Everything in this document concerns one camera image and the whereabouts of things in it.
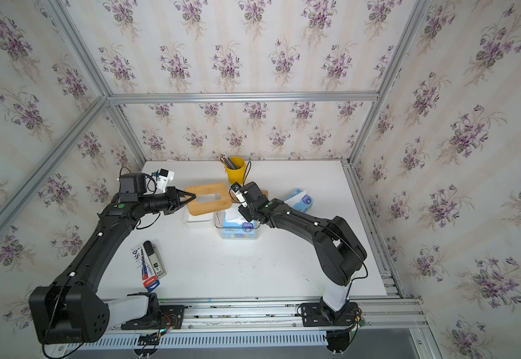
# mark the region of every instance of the wall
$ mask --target wall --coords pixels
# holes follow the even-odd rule
[[[521,2],[435,0],[357,173],[446,358],[521,357]]]
[[[68,52],[40,1],[0,1],[0,208],[95,98]],[[86,136],[0,239],[1,358],[39,357],[27,296],[89,238],[121,165],[139,168],[106,114]]]
[[[413,5],[71,0],[66,8],[111,90],[144,94],[377,90]],[[154,160],[219,152],[339,159],[350,153],[370,105],[143,104],[123,111]],[[282,143],[274,146],[274,138]]]

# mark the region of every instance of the black cable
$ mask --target black cable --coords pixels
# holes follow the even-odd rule
[[[128,167],[123,166],[123,167],[121,167],[121,170],[119,170],[119,177],[123,173],[123,168],[126,168],[129,171],[129,173],[131,173],[131,170]]]
[[[248,161],[247,168],[244,170],[244,174],[242,175],[242,185],[247,181],[248,174],[250,173],[251,168],[250,160]]]
[[[155,181],[155,179],[152,176],[148,175],[148,174],[144,174],[144,175],[145,175],[145,177],[150,179],[153,182],[153,184],[155,185],[155,190],[153,190],[153,192],[151,193],[151,194],[155,194],[155,192],[156,192],[156,181]]]
[[[141,227],[139,228],[138,226],[135,228],[135,229],[145,229],[145,228],[149,228],[150,226],[154,225],[156,220],[159,219],[159,217],[161,216],[161,212],[159,212],[159,215],[156,216],[155,220],[153,221],[153,223],[151,223],[149,226],[146,226],[146,227]]]
[[[77,349],[79,349],[80,347],[83,346],[83,344],[85,344],[85,343],[83,342],[83,343],[79,344],[79,346],[78,346],[77,348],[73,349],[73,350],[71,351],[71,353],[69,353],[69,354],[65,354],[65,355],[63,355],[62,357],[50,357],[49,355],[47,355],[47,354],[45,353],[45,344],[41,344],[41,346],[42,346],[42,347],[41,347],[41,351],[43,352],[43,355],[45,355],[45,357],[48,358],[48,359],[63,359],[63,358],[66,358],[66,357],[70,356],[71,354],[75,353],[75,352],[77,351]]]

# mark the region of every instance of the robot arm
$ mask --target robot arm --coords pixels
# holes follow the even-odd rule
[[[320,267],[335,284],[347,286],[355,271],[366,259],[366,250],[345,219],[323,219],[299,212],[274,198],[263,195],[254,182],[240,186],[234,183],[231,189],[240,199],[239,212],[247,221],[257,220],[271,228],[281,228],[304,238],[314,246]]]
[[[51,285],[37,287],[30,295],[35,331],[42,344],[101,338],[109,324],[109,307],[95,293],[119,245],[145,214],[171,214],[195,198],[175,187],[146,195],[146,176],[120,176],[120,193],[98,215],[97,227],[84,248]]]

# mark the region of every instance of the aluminum frame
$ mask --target aluminum frame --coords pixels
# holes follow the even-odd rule
[[[45,180],[57,168],[59,163],[70,153],[77,144],[81,134],[92,125],[108,105],[107,97],[98,97],[89,107],[81,118],[73,125],[65,138],[57,143],[52,150],[45,156],[33,173],[27,177],[26,181],[20,186],[17,193],[9,198],[7,203],[0,210],[0,238],[3,236],[7,227],[10,226],[19,213],[35,197],[36,191],[41,187]]]
[[[424,21],[426,17],[426,13],[428,12],[428,7],[432,3],[432,0],[416,0],[416,4],[414,4],[414,10],[410,14],[408,18],[408,22],[404,27],[404,32],[402,33],[400,40],[398,41],[398,45],[394,51],[394,55],[392,61],[388,65],[386,69],[386,75],[384,79],[380,83],[379,88],[379,99],[372,104],[372,109],[368,113],[367,118],[364,120],[364,125],[362,126],[362,132],[360,132],[360,136],[357,137],[356,143],[354,147],[352,147],[352,152],[349,156],[349,161],[351,163],[355,163],[358,156],[361,154],[364,149],[364,144],[370,135],[370,132],[373,128],[373,123],[375,122],[380,110],[383,108],[386,98],[388,97],[388,93],[396,80],[396,77],[400,73],[402,63],[404,59],[408,55],[408,51],[414,42],[414,38],[420,29],[420,25]]]
[[[194,104],[201,102],[295,102],[295,101],[375,101],[377,91],[335,92],[232,92],[211,94],[115,94],[111,104]]]

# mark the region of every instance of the tabletop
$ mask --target tabletop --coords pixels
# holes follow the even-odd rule
[[[164,168],[174,171],[169,185],[184,189],[191,185],[223,182],[229,187],[221,163],[146,162],[143,172]],[[314,200],[308,214],[346,219],[368,256],[368,277],[357,280],[350,295],[386,295],[378,266],[348,182],[339,161],[252,161],[247,181],[268,190],[269,199],[285,199],[293,190],[307,190]],[[143,230],[134,230],[123,241],[99,284],[99,298],[121,298],[144,292],[140,272],[130,249],[150,240],[160,251],[167,275],[155,290],[158,298],[274,298],[321,296],[329,282],[322,272],[314,247],[282,229],[260,226],[255,240],[222,239],[212,223],[192,229],[184,222],[186,209],[162,216]],[[143,225],[156,215],[148,214]],[[364,275],[364,269],[357,276]]]

